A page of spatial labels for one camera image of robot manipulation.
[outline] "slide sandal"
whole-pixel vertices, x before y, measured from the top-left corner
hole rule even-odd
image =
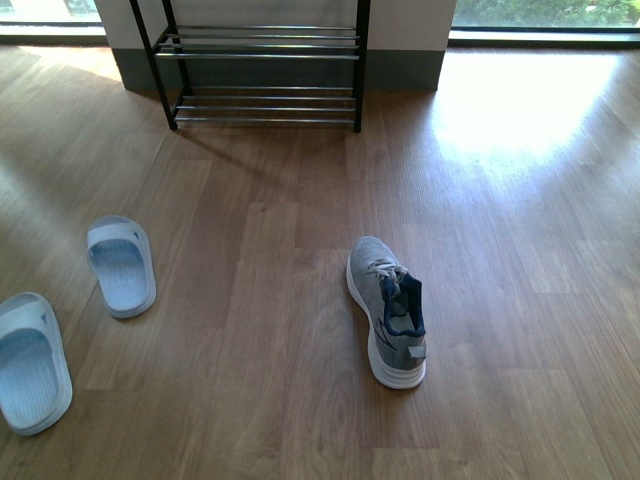
[[[73,395],[60,327],[47,300],[19,293],[0,304],[0,409],[20,435],[49,428]]]
[[[102,217],[89,227],[87,244],[89,265],[111,316],[130,318],[147,310],[156,299],[156,281],[142,227],[125,217]]]

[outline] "metal bar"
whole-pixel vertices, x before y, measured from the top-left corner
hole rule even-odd
[[[153,75],[153,80],[156,83],[158,94],[160,95],[160,101],[162,102],[162,109],[164,110],[164,114],[167,117],[169,128],[171,130],[176,130],[178,128],[178,125],[176,124],[173,118],[173,115],[171,113],[171,109],[169,107],[169,99],[167,98],[167,94],[164,90],[164,85],[162,83],[160,71],[158,70],[156,59],[153,55],[153,52],[151,51],[151,42],[149,42],[149,34],[147,33],[147,28],[145,27],[144,19],[142,18],[140,5],[138,5],[138,0],[129,0],[129,2],[131,3],[131,9],[133,11],[133,16],[136,20],[136,25],[138,26],[138,31],[140,32],[140,38],[142,39],[142,44],[144,46],[144,51],[147,56],[147,60],[149,61],[151,74]]]
[[[177,110],[208,111],[208,112],[322,112],[322,113],[349,113],[355,112],[355,108],[313,108],[313,107],[234,107],[234,106],[205,106],[205,105],[181,105]]]
[[[356,14],[356,33],[359,57],[353,66],[353,92],[356,97],[356,114],[353,131],[358,133],[362,129],[362,106],[364,103],[364,74],[367,62],[367,42],[369,39],[369,16],[371,12],[371,0],[358,0],[358,12]]]
[[[172,33],[167,33],[166,37],[173,38],[173,42],[176,44],[180,44],[180,38],[173,37],[173,35],[178,34],[178,27],[176,25],[176,17],[173,13],[173,7],[171,6],[171,0],[162,0],[162,6],[164,8],[164,14],[167,18],[167,23],[169,26],[167,29]],[[189,72],[187,70],[187,63],[184,59],[178,59],[178,70],[180,71],[180,78],[182,79],[182,88],[186,92],[191,91],[191,79],[189,78]]]
[[[178,122],[220,122],[220,123],[340,123],[352,124],[353,120],[320,118],[227,118],[227,117],[178,117]]]
[[[269,49],[319,49],[319,50],[357,50],[359,47],[357,45],[311,45],[311,44],[229,44],[229,43],[183,43],[180,47],[177,47],[174,43],[159,43],[158,47],[160,49],[176,49],[182,48],[182,50],[211,50],[216,48],[226,48],[226,49],[260,49],[260,48],[269,48]]]
[[[297,60],[358,60],[358,55],[283,55],[283,54],[260,54],[260,53],[157,53],[157,58],[184,58],[184,59],[206,59],[206,58],[233,58],[233,59],[297,59]]]
[[[259,95],[185,95],[184,100],[285,100],[285,101],[341,101],[352,102],[354,97],[282,97],[282,96],[259,96]]]
[[[289,34],[256,34],[256,35],[201,35],[199,33],[172,33],[169,38],[210,38],[212,40],[250,40],[254,38],[278,38],[289,40],[358,40],[358,35],[289,35]]]
[[[322,25],[177,25],[179,30],[334,30],[354,31],[356,27]]]
[[[318,90],[318,91],[351,91],[351,87],[265,87],[265,86],[211,86],[196,87],[194,90]]]
[[[162,31],[162,33],[160,34],[160,36],[159,36],[159,37],[158,37],[158,39],[156,40],[156,43],[154,43],[154,44],[151,46],[151,51],[152,51],[153,53],[156,53],[156,52],[158,52],[158,51],[160,50],[160,47],[161,47],[161,45],[162,45],[160,42],[162,42],[162,41],[166,40],[167,35],[169,34],[169,32],[170,32],[170,31],[171,31],[171,25],[167,25],[167,28],[165,28],[165,29]]]

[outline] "gray sneaker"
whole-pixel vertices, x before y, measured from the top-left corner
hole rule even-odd
[[[347,285],[369,319],[369,362],[387,387],[413,388],[426,371],[422,283],[375,237],[358,239],[347,261]]]

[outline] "white sole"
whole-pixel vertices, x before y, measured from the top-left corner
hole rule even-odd
[[[369,339],[367,342],[367,351],[369,355],[369,363],[371,364],[371,370],[373,376],[376,377],[381,384],[393,388],[396,390],[405,390],[418,386],[424,379],[427,371],[427,365],[423,362],[419,367],[412,370],[399,370],[392,368],[382,360],[378,347],[376,346],[375,331],[373,328],[373,322],[371,321],[371,314],[364,304],[364,300],[360,296],[360,292],[356,288],[351,274],[351,254],[347,260],[347,286],[349,287],[349,293],[356,301],[356,303],[367,314],[367,320],[369,321]]]

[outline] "metal shoe rack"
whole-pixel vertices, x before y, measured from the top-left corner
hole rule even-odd
[[[170,0],[162,0],[167,27],[151,43],[138,0],[130,0],[169,128],[181,122],[245,124],[345,124],[359,132],[362,125],[364,72],[371,0],[357,0],[355,26],[178,25]],[[158,62],[173,60],[182,88],[170,102]],[[253,60],[351,62],[351,86],[192,85],[189,60]]]

